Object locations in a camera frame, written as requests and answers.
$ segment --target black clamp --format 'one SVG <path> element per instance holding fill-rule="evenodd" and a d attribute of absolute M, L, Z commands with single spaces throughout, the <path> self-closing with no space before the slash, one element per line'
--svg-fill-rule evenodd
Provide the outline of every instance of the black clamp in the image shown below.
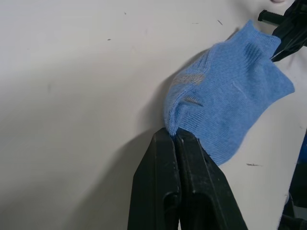
<path fill-rule="evenodd" d="M 307 0 L 295 0 L 283 16 L 263 10 L 258 21 L 277 26 L 272 35 L 282 42 L 272 61 L 280 61 L 307 45 Z"/>
<path fill-rule="evenodd" d="M 133 177 L 128 230 L 247 230 L 226 177 L 192 133 L 156 132 Z"/>

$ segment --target knit fabric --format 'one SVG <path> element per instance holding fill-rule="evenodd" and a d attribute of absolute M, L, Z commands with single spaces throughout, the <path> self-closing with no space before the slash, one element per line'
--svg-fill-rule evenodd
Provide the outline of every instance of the knit fabric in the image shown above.
<path fill-rule="evenodd" d="M 294 92 L 270 60 L 280 42 L 249 21 L 181 71 L 165 100 L 170 135 L 185 129 L 199 138 L 217 165 L 229 160 L 268 106 Z"/>

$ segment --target blue sock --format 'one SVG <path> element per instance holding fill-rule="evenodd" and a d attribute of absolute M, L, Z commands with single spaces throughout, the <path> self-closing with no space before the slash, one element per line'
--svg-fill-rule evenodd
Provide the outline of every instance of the blue sock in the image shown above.
<path fill-rule="evenodd" d="M 291 81 L 270 60 L 280 42 L 249 21 L 181 71 L 165 100 L 170 135 L 185 129 L 199 138 L 217 165 L 229 160 L 260 115 L 294 92 Z"/>

